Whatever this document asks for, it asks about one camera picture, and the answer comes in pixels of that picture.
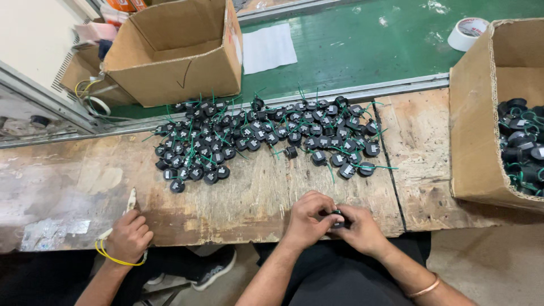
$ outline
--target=tape on table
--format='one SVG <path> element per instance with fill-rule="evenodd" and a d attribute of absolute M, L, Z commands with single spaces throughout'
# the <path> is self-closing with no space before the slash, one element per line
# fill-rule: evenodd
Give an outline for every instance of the tape on table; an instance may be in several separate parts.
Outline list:
<path fill-rule="evenodd" d="M 481 18 L 461 19 L 448 37 L 448 44 L 456 50 L 467 52 L 476 39 L 487 29 L 489 22 Z"/>

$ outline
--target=hand holding component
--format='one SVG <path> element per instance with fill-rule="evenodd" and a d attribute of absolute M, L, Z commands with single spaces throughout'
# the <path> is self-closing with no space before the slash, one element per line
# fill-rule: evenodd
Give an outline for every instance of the hand holding component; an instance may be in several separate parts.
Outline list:
<path fill-rule="evenodd" d="M 325 210 L 336 210 L 334 201 L 317 191 L 305 193 L 291 209 L 291 219 L 283 242 L 297 250 L 304 250 L 315 244 L 335 223 L 344 222 L 342 216 L 330 214 L 318 221 L 314 216 Z"/>
<path fill-rule="evenodd" d="M 333 228 L 331 232 L 340 236 L 354 249 L 364 255 L 378 259 L 385 255 L 389 241 L 382 234 L 380 227 L 366 208 L 338 205 L 343 216 L 351 222 L 348 228 Z"/>

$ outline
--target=green conveyor belt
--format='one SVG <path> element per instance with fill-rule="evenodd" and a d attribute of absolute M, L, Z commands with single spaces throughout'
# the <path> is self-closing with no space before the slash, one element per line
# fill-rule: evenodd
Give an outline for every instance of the green conveyor belt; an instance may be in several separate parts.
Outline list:
<path fill-rule="evenodd" d="M 243 33 L 288 22 L 296 64 L 242 76 L 244 102 L 448 72 L 464 54 L 447 39 L 458 20 L 543 17 L 542 0 L 366 0 L 242 27 Z M 165 107 L 122 106 L 113 116 L 147 118 Z"/>

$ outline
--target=cardboard box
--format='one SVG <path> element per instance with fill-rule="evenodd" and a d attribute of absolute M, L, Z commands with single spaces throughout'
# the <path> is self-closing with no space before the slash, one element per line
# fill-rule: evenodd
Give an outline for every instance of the cardboard box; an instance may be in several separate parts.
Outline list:
<path fill-rule="evenodd" d="M 497 105 L 544 104 L 544 19 L 493 21 L 450 74 L 452 190 L 456 198 L 544 212 L 515 191 L 502 167 Z"/>
<path fill-rule="evenodd" d="M 74 54 L 60 84 L 74 94 L 77 83 L 90 77 L 97 77 L 100 73 L 100 59 L 98 58 L 98 46 L 85 47 Z M 107 106 L 131 105 L 138 102 L 115 81 L 106 75 L 102 82 L 98 82 L 90 88 L 90 95 L 102 100 Z"/>
<path fill-rule="evenodd" d="M 183 0 L 132 15 L 104 71 L 144 107 L 240 93 L 242 33 L 231 0 Z"/>

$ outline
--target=white foam sheet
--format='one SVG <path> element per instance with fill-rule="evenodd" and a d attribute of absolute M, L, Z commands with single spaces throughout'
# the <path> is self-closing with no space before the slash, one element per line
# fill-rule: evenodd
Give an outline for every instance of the white foam sheet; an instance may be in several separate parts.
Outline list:
<path fill-rule="evenodd" d="M 245 75 L 297 62 L 289 23 L 243 34 L 243 41 Z"/>

